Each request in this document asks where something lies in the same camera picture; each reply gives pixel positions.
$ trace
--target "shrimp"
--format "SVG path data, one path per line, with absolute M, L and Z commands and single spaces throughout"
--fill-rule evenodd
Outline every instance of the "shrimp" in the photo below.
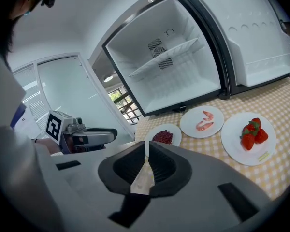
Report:
M 205 121 L 210 121 L 214 118 L 214 115 L 209 112 L 203 111 L 203 113 L 207 116 L 207 118 L 203 118 Z
M 200 123 L 197 124 L 197 130 L 198 131 L 204 131 L 204 130 L 210 128 L 213 125 L 213 122 L 210 122 L 210 123 L 207 123 L 207 124 L 201 126 L 202 123 L 203 123 L 203 121 L 201 121 Z

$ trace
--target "table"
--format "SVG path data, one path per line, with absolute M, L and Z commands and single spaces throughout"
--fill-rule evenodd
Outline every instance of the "table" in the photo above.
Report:
M 244 166 L 234 161 L 224 150 L 220 137 L 221 131 L 204 139 L 192 138 L 182 132 L 180 147 L 224 161 L 255 182 L 272 200 L 280 196 L 290 184 L 290 78 L 234 95 L 229 100 L 214 99 L 191 106 L 186 111 L 201 105 L 219 108 L 225 116 L 225 121 L 232 115 L 241 112 L 261 114 L 272 123 L 275 129 L 276 151 L 262 165 Z M 182 115 L 181 113 L 168 112 L 159 116 L 142 118 L 138 123 L 135 140 L 143 141 L 152 128 L 164 123 L 179 126 Z

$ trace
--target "window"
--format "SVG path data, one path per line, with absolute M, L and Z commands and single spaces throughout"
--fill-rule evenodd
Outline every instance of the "window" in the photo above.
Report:
M 132 125 L 138 123 L 142 114 L 138 107 L 135 105 L 131 96 L 127 94 L 127 90 L 125 87 L 116 89 L 108 95 L 111 100 L 115 102 L 116 107 L 123 114 L 124 118 L 128 121 L 128 123 Z

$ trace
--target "refrigerator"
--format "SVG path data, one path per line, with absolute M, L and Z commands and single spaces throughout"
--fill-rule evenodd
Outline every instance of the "refrigerator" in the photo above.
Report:
M 157 0 L 103 44 L 143 116 L 285 78 L 290 38 L 268 0 Z

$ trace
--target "refrigerator vent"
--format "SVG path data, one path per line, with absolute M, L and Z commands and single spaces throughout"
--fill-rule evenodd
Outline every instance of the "refrigerator vent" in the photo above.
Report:
M 155 58 L 155 57 L 159 56 L 160 54 L 162 54 L 162 53 L 164 53 L 164 52 L 166 52 L 166 49 L 165 49 L 164 47 L 162 47 L 162 46 L 158 46 L 158 47 L 154 50 L 154 52 L 153 52 L 153 56 L 154 56 L 154 58 Z
M 154 50 L 158 45 L 161 45 L 162 42 L 159 38 L 153 40 L 151 43 L 148 44 L 149 50 Z
M 158 65 L 159 65 L 160 69 L 164 70 L 165 68 L 168 68 L 171 65 L 173 65 L 173 61 L 171 58 L 168 58 L 165 61 L 160 62 Z

